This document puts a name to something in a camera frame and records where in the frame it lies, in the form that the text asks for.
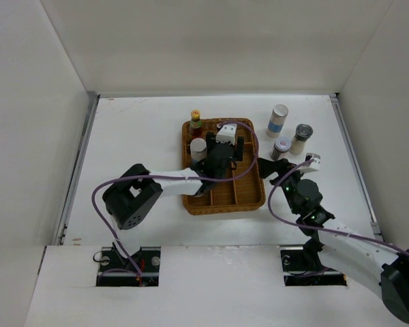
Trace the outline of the silver lid white spice bottle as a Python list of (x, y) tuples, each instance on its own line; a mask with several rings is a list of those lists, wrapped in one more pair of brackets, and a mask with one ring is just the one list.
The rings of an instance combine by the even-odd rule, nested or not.
[(207, 143), (203, 138), (194, 138), (190, 143), (192, 165), (197, 164), (207, 156)]

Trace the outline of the small jar red label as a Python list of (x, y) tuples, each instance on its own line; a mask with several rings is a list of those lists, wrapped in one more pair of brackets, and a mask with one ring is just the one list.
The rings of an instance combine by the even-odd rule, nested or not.
[(277, 161), (281, 155), (287, 153), (290, 150), (292, 143), (291, 140), (285, 137), (278, 137), (273, 143), (273, 148), (270, 152), (270, 158), (273, 161)]

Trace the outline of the red sauce bottle yellow cap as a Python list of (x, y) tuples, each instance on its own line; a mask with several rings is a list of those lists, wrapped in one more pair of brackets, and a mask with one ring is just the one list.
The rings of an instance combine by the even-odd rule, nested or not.
[(193, 110), (191, 111), (190, 115), (190, 135), (192, 138), (199, 138), (201, 137), (203, 131), (200, 111)]

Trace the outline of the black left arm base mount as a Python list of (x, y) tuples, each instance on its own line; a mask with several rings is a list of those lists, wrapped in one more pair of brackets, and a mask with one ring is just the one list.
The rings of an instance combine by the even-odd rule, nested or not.
[(136, 267), (112, 245), (102, 247), (93, 255), (97, 264), (97, 287), (157, 287), (160, 281), (161, 249), (144, 247), (132, 255)]

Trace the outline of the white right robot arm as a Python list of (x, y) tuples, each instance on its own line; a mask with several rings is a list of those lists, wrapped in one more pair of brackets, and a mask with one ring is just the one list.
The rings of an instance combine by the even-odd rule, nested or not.
[(409, 249), (361, 236), (324, 209), (317, 183), (303, 176), (319, 169), (318, 155), (309, 153), (298, 165), (259, 156), (253, 162), (261, 179), (276, 174), (270, 183), (282, 189), (291, 213), (298, 217), (293, 226), (309, 239), (303, 246), (304, 265), (349, 276), (377, 295), (393, 316), (409, 324)]

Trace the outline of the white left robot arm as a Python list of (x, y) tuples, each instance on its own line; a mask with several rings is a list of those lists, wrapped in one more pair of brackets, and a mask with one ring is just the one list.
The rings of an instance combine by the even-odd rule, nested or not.
[(223, 142), (219, 134), (209, 132), (207, 156), (184, 170), (162, 172), (169, 179), (147, 178), (156, 172), (147, 170), (141, 163), (133, 165), (124, 177), (139, 176), (137, 180), (113, 183), (102, 195), (108, 214), (116, 224), (116, 231), (131, 230), (147, 216), (159, 198), (177, 195), (201, 197), (216, 187), (218, 180), (243, 160), (244, 137), (236, 143)]

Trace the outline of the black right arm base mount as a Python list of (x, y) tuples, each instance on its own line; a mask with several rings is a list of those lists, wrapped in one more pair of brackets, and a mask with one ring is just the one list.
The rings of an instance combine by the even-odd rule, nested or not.
[(288, 287), (347, 286), (346, 276), (320, 263), (316, 248), (305, 245), (284, 245), (280, 257), (284, 285)]

